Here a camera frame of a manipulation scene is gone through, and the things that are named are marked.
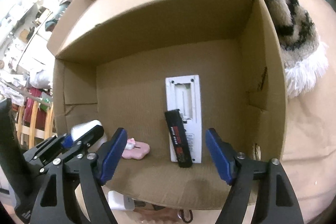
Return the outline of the white earbuds case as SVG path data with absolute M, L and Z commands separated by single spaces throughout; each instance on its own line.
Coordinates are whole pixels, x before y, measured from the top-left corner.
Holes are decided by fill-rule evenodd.
M 79 141 L 79 138 L 82 137 L 89 130 L 94 128 L 95 126 L 102 126 L 101 122 L 98 120 L 92 120 L 86 123 L 75 125 L 71 128 L 71 137 L 73 141 Z M 100 146 L 107 141 L 107 136 L 103 133 L 102 137 L 95 141 L 88 149 L 90 152 L 97 151 Z

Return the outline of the pink Hello Kitty charm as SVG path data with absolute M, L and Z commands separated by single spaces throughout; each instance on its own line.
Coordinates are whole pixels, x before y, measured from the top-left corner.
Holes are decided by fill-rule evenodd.
M 136 141 L 134 138 L 127 139 L 125 149 L 122 153 L 123 159 L 141 160 L 150 152 L 150 145 Z

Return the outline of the white USB wall charger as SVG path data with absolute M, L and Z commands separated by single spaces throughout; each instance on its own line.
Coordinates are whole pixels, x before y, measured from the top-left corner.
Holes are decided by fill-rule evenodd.
M 114 190 L 108 192 L 108 205 L 111 210 L 133 211 L 135 209 L 135 203 L 132 198 Z

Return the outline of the black lighter red print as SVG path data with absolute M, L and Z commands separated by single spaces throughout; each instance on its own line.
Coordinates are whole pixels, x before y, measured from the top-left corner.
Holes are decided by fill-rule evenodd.
M 179 167 L 190 168 L 193 161 L 191 159 L 186 130 L 183 126 L 183 120 L 179 110 L 166 111 L 165 119 Z

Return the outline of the white rectangular remote holder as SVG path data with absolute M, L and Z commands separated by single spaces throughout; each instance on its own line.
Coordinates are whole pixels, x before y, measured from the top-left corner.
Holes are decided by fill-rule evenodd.
M 202 162 L 202 108 L 198 75 L 165 79 L 167 110 L 178 109 L 186 130 L 191 160 Z

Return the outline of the yellow wooden chair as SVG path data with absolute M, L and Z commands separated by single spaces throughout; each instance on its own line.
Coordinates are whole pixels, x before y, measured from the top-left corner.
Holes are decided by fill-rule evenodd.
M 46 140 L 50 137 L 55 136 L 53 133 L 54 128 L 54 104 L 51 102 L 50 104 L 46 105 L 47 112 L 46 112 L 46 119 L 45 119 L 45 129 L 39 130 L 36 127 L 37 124 L 37 116 L 38 116 L 38 108 L 39 102 L 34 101 L 31 113 L 31 120 L 30 126 L 27 127 L 24 125 L 24 112 L 25 106 L 18 107 L 18 114 L 17 114 L 17 138 L 20 145 L 23 145 L 25 140 L 29 149 L 35 146 L 35 138 L 40 138 Z

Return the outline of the open cardboard box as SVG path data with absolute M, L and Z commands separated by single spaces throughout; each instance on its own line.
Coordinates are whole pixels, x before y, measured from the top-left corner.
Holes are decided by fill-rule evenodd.
M 229 187 L 206 148 L 190 168 L 170 159 L 170 77 L 199 77 L 202 130 L 248 156 L 282 154 L 286 84 L 264 0 L 73 0 L 47 48 L 59 133 L 97 119 L 107 135 L 123 127 L 150 145 L 144 159 L 120 161 L 110 189 L 172 208 L 224 204 Z

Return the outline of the furry black white blanket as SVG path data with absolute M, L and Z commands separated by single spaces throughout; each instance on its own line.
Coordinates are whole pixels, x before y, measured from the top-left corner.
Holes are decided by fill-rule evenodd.
M 287 95 L 294 98 L 314 89 L 329 62 L 327 44 L 298 0 L 264 0 L 280 43 Z

